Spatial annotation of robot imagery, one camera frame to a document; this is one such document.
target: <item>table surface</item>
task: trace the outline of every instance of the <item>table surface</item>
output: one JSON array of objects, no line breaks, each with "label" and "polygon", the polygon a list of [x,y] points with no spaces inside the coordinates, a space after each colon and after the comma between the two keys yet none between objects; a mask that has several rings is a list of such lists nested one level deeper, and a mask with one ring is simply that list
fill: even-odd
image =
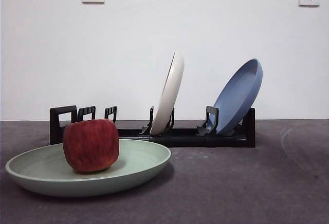
[{"label": "table surface", "polygon": [[56,198],[19,187],[5,171],[10,158],[49,144],[49,122],[3,121],[0,223],[329,223],[329,120],[256,121],[256,143],[170,148],[167,166],[143,185]]}]

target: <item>blue plate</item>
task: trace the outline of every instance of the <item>blue plate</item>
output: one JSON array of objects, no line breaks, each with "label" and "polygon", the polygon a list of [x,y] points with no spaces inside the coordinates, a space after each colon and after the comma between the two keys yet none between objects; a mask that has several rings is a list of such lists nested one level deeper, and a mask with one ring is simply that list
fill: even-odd
[{"label": "blue plate", "polygon": [[[220,110],[217,134],[233,130],[248,113],[262,84],[263,70],[257,59],[245,63],[230,79],[218,96],[214,107]],[[214,124],[210,115],[207,128]]]}]

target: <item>dish rack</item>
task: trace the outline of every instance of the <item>dish rack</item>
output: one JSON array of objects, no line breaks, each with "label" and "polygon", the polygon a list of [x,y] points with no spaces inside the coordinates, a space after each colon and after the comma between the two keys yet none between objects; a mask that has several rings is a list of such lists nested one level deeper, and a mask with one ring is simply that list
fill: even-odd
[{"label": "dish rack", "polygon": [[[251,108],[243,120],[229,133],[217,135],[219,109],[206,107],[206,119],[201,126],[193,128],[175,128],[175,110],[173,109],[166,129],[157,136],[150,135],[153,121],[154,107],[150,108],[150,119],[146,126],[140,129],[118,129],[122,139],[146,140],[166,147],[253,147],[255,148],[255,109]],[[83,116],[92,115],[95,119],[96,107],[80,108],[65,106],[50,109],[50,145],[63,142],[64,126],[60,126],[59,115],[71,113],[71,123],[83,121]],[[105,109],[104,118],[113,115],[113,122],[117,119],[117,106]],[[207,128],[209,115],[214,115],[215,124]]]}]

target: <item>dark gray surface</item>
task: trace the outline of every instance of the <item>dark gray surface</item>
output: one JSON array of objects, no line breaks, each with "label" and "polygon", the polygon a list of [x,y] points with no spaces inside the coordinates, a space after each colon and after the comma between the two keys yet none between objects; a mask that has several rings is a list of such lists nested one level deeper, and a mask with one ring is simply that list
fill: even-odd
[{"label": "dark gray surface", "polygon": [[329,223],[329,120],[256,129],[256,149],[171,148],[144,185],[65,199],[24,190],[5,172],[13,156],[49,143],[49,122],[1,122],[1,223]]}]

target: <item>cream plate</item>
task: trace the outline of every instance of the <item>cream plate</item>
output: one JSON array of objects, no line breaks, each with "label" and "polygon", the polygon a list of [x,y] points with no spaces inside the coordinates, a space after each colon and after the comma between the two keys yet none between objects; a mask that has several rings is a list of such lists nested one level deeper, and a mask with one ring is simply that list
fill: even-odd
[{"label": "cream plate", "polygon": [[150,134],[153,136],[159,135],[166,128],[176,102],[183,71],[184,59],[178,52],[175,52],[161,94],[158,111],[152,123]]},{"label": "cream plate", "polygon": [[108,169],[77,173],[66,162],[63,145],[37,148],[9,160],[6,170],[21,187],[58,197],[86,197],[123,191],[156,176],[171,152],[152,142],[120,139],[118,160]]}]

